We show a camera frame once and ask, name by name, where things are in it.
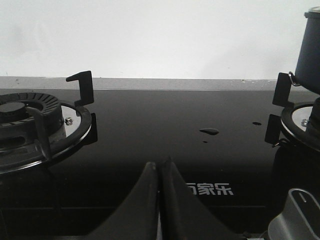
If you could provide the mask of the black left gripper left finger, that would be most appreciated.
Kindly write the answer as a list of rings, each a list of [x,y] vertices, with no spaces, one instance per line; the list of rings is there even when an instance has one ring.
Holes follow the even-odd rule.
[[[158,172],[147,162],[131,192],[87,240],[155,240],[158,228]]]

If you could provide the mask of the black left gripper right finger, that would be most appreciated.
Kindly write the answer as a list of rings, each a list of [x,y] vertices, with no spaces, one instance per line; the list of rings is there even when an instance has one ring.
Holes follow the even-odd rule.
[[[159,207],[165,240],[241,240],[191,192],[169,156],[159,165]]]

